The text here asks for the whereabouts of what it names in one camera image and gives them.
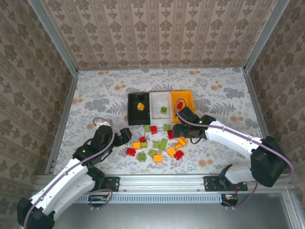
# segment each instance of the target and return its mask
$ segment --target yellow piece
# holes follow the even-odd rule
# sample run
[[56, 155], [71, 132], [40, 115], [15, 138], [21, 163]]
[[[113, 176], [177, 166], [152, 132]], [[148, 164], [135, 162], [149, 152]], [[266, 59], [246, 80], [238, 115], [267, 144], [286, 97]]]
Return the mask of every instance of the yellow piece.
[[134, 149], [141, 149], [141, 143], [140, 142], [133, 142], [132, 147]]
[[137, 108], [138, 108], [139, 111], [144, 110], [144, 107], [145, 107], [145, 106], [144, 106], [142, 103], [138, 103]]
[[168, 153], [171, 157], [173, 157], [173, 156], [176, 154], [176, 151], [174, 150], [174, 148], [169, 147], [169, 148], [167, 149], [167, 153]]
[[182, 145], [182, 146], [184, 146], [186, 143], [183, 141], [183, 139], [182, 138], [178, 138], [178, 142]]
[[154, 162], [162, 162], [162, 155], [155, 155], [153, 156], [153, 161]]
[[181, 148], [181, 144], [179, 142], [175, 143], [173, 146], [175, 147], [176, 150]]
[[188, 143], [188, 141], [184, 138], [184, 137], [180, 137], [186, 144]]
[[178, 99], [184, 99], [186, 101], [186, 106], [188, 106], [188, 108], [195, 113], [195, 105], [191, 91], [171, 91], [173, 123], [180, 123], [180, 120], [176, 117], [175, 109], [175, 103]]

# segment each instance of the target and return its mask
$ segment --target purple cable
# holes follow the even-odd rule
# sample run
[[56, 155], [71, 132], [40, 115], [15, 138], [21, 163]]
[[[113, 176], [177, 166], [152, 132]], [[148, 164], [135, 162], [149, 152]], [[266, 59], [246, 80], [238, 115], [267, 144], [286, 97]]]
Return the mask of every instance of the purple cable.
[[242, 203], [237, 204], [237, 205], [235, 205], [235, 206], [232, 206], [231, 204], [229, 204], [229, 203], [226, 202], [226, 201], [223, 201], [223, 203], [227, 204], [228, 206], [231, 206], [232, 208], [238, 208], [238, 207], [244, 205], [244, 204], [251, 198], [251, 196], [254, 194], [254, 192], [256, 191], [257, 186], [258, 186], [258, 182], [257, 182], [257, 181], [248, 181], [248, 182], [254, 182], [254, 183], [255, 183], [255, 187], [253, 188], [252, 192], [251, 192], [250, 195], [247, 197], [247, 199], [245, 199]]
[[73, 165], [71, 168], [69, 168], [69, 169], [66, 171], [66, 173], [62, 174], [57, 180], [55, 180], [54, 183], [53, 183], [52, 185], [50, 185], [50, 187], [49, 187], [47, 190], [45, 190], [45, 192], [38, 198], [38, 200], [37, 200], [37, 201], [32, 205], [32, 207], [29, 209], [29, 211], [28, 211], [28, 213], [27, 213], [27, 215], [26, 215], [26, 217], [25, 217], [25, 219], [24, 219], [23, 229], [26, 229], [26, 228], [27, 228], [27, 223], [28, 223], [28, 220], [29, 220], [29, 216], [30, 216], [31, 212], [33, 211], [33, 209], [37, 206], [37, 204], [38, 204], [40, 201], [43, 200], [43, 198], [48, 194], [48, 192], [49, 192], [49, 191], [50, 191], [50, 190], [51, 190], [51, 189], [52, 189], [52, 188], [53, 188], [53, 187], [54, 187], [54, 186], [55, 186], [55, 185], [65, 176], [65, 175], [67, 175], [67, 174], [68, 174], [71, 170], [73, 170], [75, 167], [77, 167], [77, 166], [79, 166], [79, 165], [81, 165], [81, 164], [83, 164], [83, 163], [85, 163], [85, 162], [87, 162], [87, 161], [90, 161], [91, 159], [93, 159], [93, 158], [97, 157], [98, 155], [104, 153], [104, 152], [112, 145], [113, 140], [114, 140], [114, 137], [115, 137], [113, 126], [111, 125], [111, 123], [110, 123], [107, 119], [101, 118], [101, 117], [95, 117], [95, 118], [93, 119], [92, 122], [93, 122], [93, 125], [94, 125], [94, 126], [96, 126], [96, 124], [95, 124], [95, 120], [96, 120], [96, 119], [101, 119], [101, 120], [103, 120], [103, 121], [109, 123], [109, 126], [111, 127], [111, 130], [112, 130], [112, 138], [111, 138], [109, 144], [108, 144], [104, 149], [102, 149], [100, 152], [98, 152], [98, 153], [96, 153], [96, 154], [94, 154], [94, 155], [92, 155], [92, 156], [90, 156], [90, 157], [88, 157], [88, 158], [82, 160], [81, 162], [79, 162], [79, 163]]
[[[87, 192], [86, 194], [93, 194], [93, 193], [97, 193], [97, 192], [110, 192], [110, 197], [105, 201], [105, 203], [103, 203], [102, 206], [99, 207], [99, 208], [103, 208], [103, 207], [105, 207], [105, 206], [108, 204], [108, 202], [112, 199], [113, 191], [112, 191], [111, 189], [100, 189], [100, 190], [96, 190], [96, 191], [93, 191], [93, 192]], [[96, 199], [96, 198], [91, 198], [91, 199], [90, 199], [89, 205], [90, 205], [91, 208], [93, 208], [93, 206], [92, 206], [92, 201], [93, 201], [94, 199]]]
[[291, 178], [291, 177], [293, 177], [293, 175], [294, 175], [294, 173], [295, 173], [295, 168], [294, 168], [294, 166], [291, 164], [291, 162], [290, 162], [286, 157], [284, 157], [284, 156], [281, 155], [280, 153], [276, 152], [275, 150], [273, 150], [273, 149], [271, 149], [271, 148], [269, 148], [269, 147], [267, 147], [267, 146], [265, 146], [265, 145], [263, 145], [263, 144], [261, 144], [261, 143], [259, 143], [259, 142], [257, 142], [257, 141], [254, 141], [254, 140], [251, 141], [251, 138], [246, 137], [246, 136], [243, 136], [243, 135], [241, 135], [240, 133], [237, 133], [237, 132], [235, 132], [235, 131], [233, 131], [233, 130], [230, 130], [230, 129], [227, 129], [227, 128], [222, 128], [222, 127], [217, 126], [217, 125], [203, 125], [203, 124], [191, 123], [191, 122], [185, 120], [184, 118], [182, 118], [181, 115], [179, 114], [178, 108], [177, 108], [177, 104], [178, 104], [178, 102], [179, 102], [180, 100], [182, 100], [182, 101], [184, 102], [185, 106], [186, 106], [186, 101], [185, 101], [184, 99], [182, 99], [182, 98], [181, 98], [181, 99], [178, 99], [178, 100], [176, 101], [176, 103], [175, 103], [175, 112], [176, 112], [176, 115], [177, 115], [182, 121], [184, 121], [185, 123], [187, 123], [187, 124], [189, 124], [189, 125], [193, 125], [193, 126], [208, 127], [208, 128], [216, 128], [216, 129], [220, 129], [220, 130], [223, 130], [223, 131], [227, 131], [227, 132], [229, 132], [229, 133], [231, 133], [231, 134], [234, 134], [234, 135], [236, 135], [236, 136], [238, 136], [238, 137], [240, 137], [240, 138], [242, 138], [242, 139], [244, 139], [244, 140], [246, 140], [246, 141], [252, 142], [252, 143], [254, 143], [254, 144], [256, 144], [256, 145], [258, 145], [258, 146], [260, 146], [260, 147], [262, 147], [262, 148], [264, 148], [264, 149], [266, 149], [266, 150], [268, 150], [269, 152], [271, 152], [271, 153], [277, 155], [279, 158], [281, 158], [282, 160], [284, 160], [284, 161], [289, 165], [289, 167], [290, 167], [290, 169], [291, 169], [290, 174], [288, 174], [287, 176], [279, 177], [279, 179], [284, 179], [284, 178]]

